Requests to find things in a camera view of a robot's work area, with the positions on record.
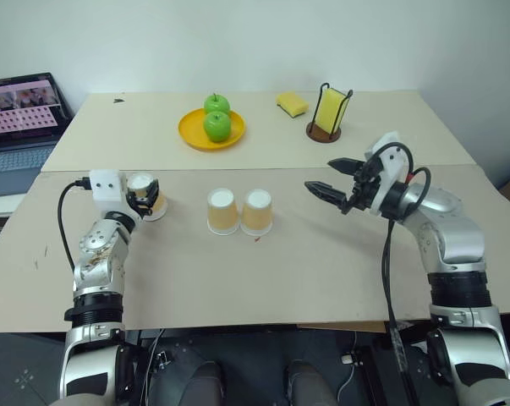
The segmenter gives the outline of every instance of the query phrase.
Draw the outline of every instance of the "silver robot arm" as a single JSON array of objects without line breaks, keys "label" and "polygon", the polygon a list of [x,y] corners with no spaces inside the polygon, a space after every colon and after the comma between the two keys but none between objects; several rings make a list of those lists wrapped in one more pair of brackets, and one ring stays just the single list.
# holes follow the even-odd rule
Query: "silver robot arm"
[{"label": "silver robot arm", "polygon": [[147,184],[141,195],[129,192],[124,174],[98,170],[90,172],[90,188],[102,218],[80,240],[57,405],[114,405],[134,389],[134,355],[122,323],[123,264],[130,234],[151,214],[158,182]]},{"label": "silver robot arm", "polygon": [[365,153],[366,162],[328,162],[354,176],[350,198],[322,182],[305,186],[343,214],[369,208],[414,235],[431,285],[430,313],[437,329],[427,344],[436,376],[453,384],[461,406],[510,405],[510,354],[486,287],[484,234],[463,214],[461,200],[443,189],[429,188],[410,211],[425,186],[398,181],[406,158],[412,161],[404,147],[397,133],[388,133]]}]

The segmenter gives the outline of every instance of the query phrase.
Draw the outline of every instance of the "yellow plate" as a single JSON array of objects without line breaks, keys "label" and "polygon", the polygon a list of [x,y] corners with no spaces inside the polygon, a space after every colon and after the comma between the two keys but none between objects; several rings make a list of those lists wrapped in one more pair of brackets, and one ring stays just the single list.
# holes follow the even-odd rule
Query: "yellow plate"
[{"label": "yellow plate", "polygon": [[206,113],[203,108],[193,110],[179,120],[179,134],[190,146],[200,150],[220,150],[239,141],[245,133],[245,121],[236,112],[230,112],[232,131],[230,136],[223,142],[211,141],[204,130],[204,118]]}]

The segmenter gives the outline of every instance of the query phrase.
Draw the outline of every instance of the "white wall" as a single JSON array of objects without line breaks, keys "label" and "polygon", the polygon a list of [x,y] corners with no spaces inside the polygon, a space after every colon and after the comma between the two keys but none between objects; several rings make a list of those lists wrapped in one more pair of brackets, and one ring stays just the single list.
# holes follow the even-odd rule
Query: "white wall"
[{"label": "white wall", "polygon": [[96,91],[420,89],[510,174],[510,0],[2,0],[0,78]]}]

